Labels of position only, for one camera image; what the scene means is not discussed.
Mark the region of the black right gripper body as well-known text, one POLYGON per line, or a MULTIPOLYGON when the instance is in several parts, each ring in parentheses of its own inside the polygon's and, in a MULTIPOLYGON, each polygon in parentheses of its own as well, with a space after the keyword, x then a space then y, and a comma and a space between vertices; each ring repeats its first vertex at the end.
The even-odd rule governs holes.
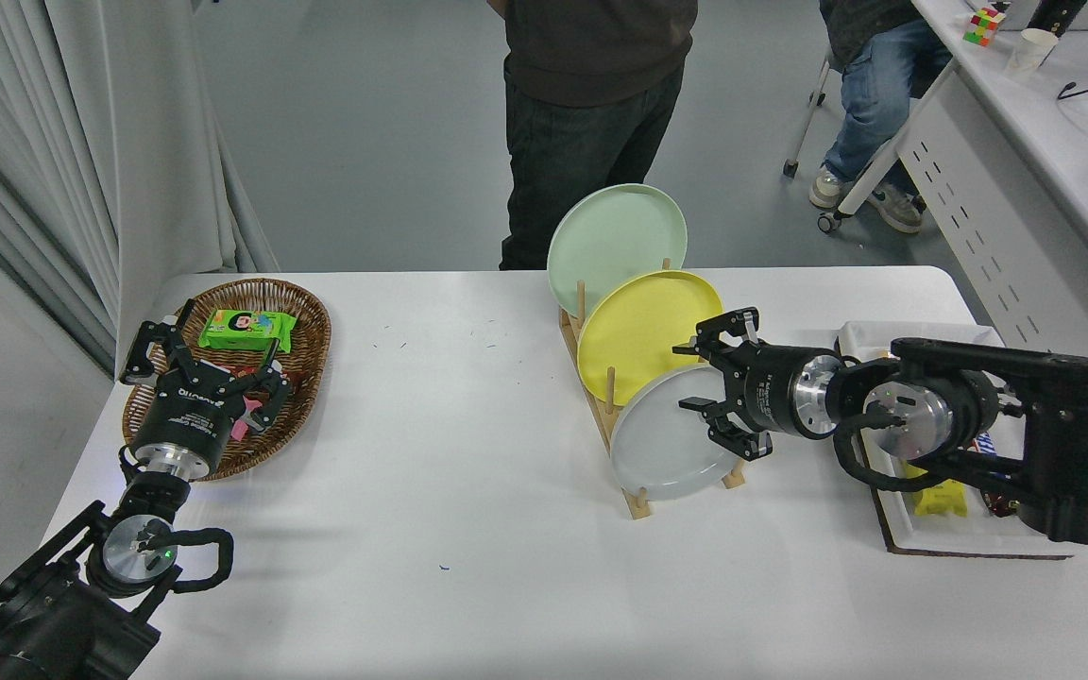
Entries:
POLYGON ((737 361, 743 374, 739 418, 744 425, 753 432, 819 438, 798 415, 798 378, 817 357, 819 350, 808 346, 739 345, 737 361))

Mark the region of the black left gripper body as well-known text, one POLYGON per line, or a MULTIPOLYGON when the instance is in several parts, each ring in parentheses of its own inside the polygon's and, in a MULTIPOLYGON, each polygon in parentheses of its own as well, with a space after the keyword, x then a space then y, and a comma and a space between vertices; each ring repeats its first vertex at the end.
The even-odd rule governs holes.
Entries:
POLYGON ((239 393, 223 392, 232 379, 219 367, 203 367, 193 378, 177 369, 158 378, 154 403, 132 438, 134 456, 146 459, 150 449, 173 445, 200 459, 220 459, 234 420, 245 411, 239 393))

